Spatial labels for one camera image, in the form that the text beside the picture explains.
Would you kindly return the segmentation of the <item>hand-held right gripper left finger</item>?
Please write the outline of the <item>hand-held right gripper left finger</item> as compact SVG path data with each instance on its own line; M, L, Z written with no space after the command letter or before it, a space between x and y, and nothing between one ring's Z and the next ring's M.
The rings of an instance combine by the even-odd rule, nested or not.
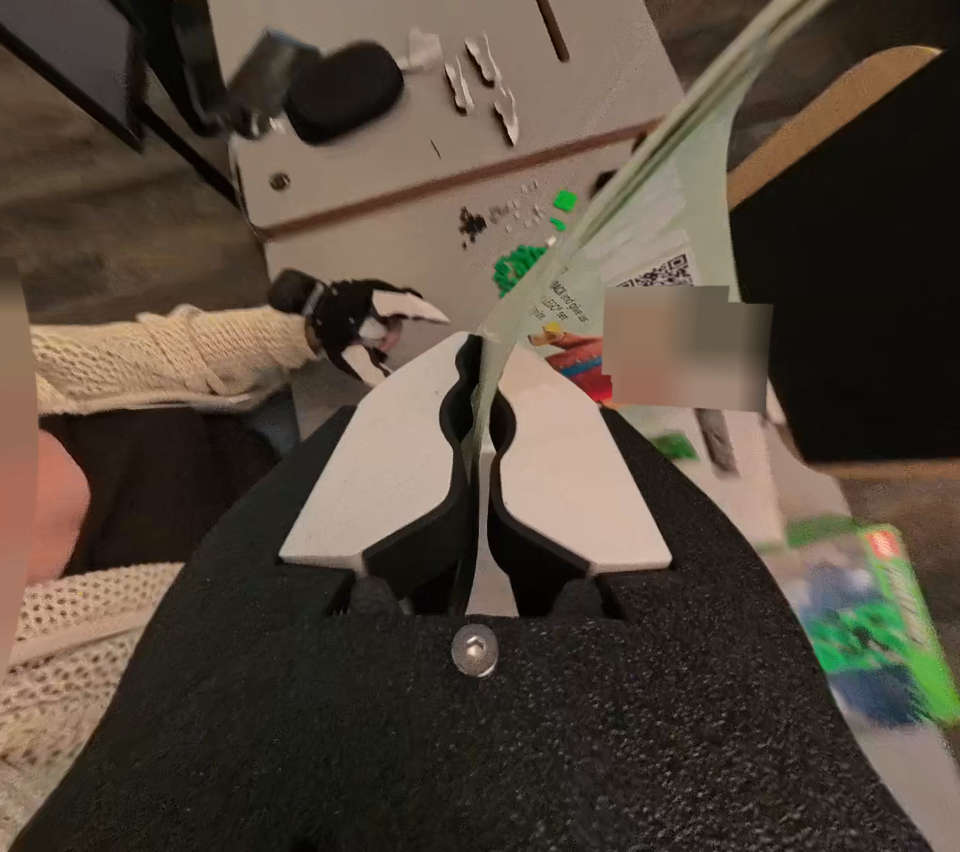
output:
M455 332L379 384L349 421L279 550L286 564L377 578L444 613L475 557L471 467L481 339Z

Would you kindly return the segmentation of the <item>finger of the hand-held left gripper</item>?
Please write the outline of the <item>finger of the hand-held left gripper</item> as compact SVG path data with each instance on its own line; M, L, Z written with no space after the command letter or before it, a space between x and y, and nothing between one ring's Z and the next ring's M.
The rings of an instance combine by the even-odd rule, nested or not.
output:
M343 349L342 365L354 378L373 389L393 374L388 364L392 350L391 343L358 340Z
M448 325L450 318L412 289L377 288L370 294L371 315L383 326L423 321Z

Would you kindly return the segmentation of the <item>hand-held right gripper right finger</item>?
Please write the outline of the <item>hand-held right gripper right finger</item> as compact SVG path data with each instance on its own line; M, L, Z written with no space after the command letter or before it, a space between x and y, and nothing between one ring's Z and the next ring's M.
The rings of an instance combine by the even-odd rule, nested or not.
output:
M669 568L600 407L522 345L498 380L488 432L486 538L519 616L546 616L569 582Z

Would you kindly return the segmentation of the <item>lego instruction booklet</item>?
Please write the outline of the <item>lego instruction booklet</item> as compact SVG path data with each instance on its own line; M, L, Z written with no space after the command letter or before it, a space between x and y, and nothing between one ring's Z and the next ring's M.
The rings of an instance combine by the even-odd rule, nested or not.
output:
M627 372L603 362L627 341L637 355L655 351L654 332L666 318L726 319L740 300L731 240L727 155L738 110L757 76L779 48L834 0L771 0L693 84L682 102L645 139L610 182L590 200L566 237L520 281L480 327L483 353L474 411L481 464L481 511L486 546L479 554L467 611L519 615L509 580L498 568L487 538L489 473L495 449L490 408L513 349L524 346L546 360L628 438L692 442L694 466L723 489L759 480L743 470L732 425L743 414L763 425L769 397L766 373L741 370L731 358L699 358L684 348L680 360L703 371L665 366L659 378L643 373L641 399L628 392ZM654 451L667 478L694 480L722 518L731 518L713 493Z

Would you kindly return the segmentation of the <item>white book stand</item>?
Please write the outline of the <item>white book stand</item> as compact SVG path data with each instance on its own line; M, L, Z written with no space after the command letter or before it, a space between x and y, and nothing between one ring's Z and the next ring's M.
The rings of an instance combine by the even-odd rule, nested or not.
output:
M783 537L775 476L958 479L958 49L902 45L837 78L728 177L748 301L774 305L771 416L738 413L759 479L691 477L756 545Z

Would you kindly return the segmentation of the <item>person's left forearm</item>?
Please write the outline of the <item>person's left forearm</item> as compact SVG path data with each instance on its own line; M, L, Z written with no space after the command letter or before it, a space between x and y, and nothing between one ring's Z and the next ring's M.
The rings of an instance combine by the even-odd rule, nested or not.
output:
M306 318L270 306L31 325L39 418L187 408L245 414L317 360Z

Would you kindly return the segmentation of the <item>pile of bright green lego pieces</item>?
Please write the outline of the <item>pile of bright green lego pieces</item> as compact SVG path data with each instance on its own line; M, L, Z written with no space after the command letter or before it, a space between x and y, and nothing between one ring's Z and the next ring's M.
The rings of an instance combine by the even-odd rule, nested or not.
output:
M542 245L521 244L500 256L491 272L491 281L496 287L498 298L503 299L510 294L553 246L553 241Z

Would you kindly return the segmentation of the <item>scattered light grey lego tiles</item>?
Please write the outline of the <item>scattered light grey lego tiles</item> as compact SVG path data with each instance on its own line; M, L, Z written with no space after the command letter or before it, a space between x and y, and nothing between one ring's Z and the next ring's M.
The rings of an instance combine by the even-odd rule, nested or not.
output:
M487 227L507 233L545 229L550 208L547 185L540 176L500 183L482 210Z

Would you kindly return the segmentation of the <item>green lego box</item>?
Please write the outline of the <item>green lego box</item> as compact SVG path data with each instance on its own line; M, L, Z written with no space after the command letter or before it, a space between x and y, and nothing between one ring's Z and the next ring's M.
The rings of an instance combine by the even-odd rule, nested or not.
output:
M790 522L768 566L841 712L859 726L958 726L954 676L894 525Z

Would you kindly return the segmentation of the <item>dark trousers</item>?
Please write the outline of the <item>dark trousers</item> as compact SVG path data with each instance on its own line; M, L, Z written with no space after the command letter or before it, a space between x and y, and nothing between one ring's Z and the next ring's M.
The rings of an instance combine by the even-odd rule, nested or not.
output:
M63 453L70 503L30 575L46 581L183 563L282 460L242 416L191 408L49 415L40 436Z

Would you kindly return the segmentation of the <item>cream knit sweater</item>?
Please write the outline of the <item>cream knit sweater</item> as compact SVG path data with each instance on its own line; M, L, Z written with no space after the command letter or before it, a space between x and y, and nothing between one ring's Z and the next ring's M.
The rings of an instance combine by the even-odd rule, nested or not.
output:
M1 849L63 780L100 723L181 562L29 586L1 688Z

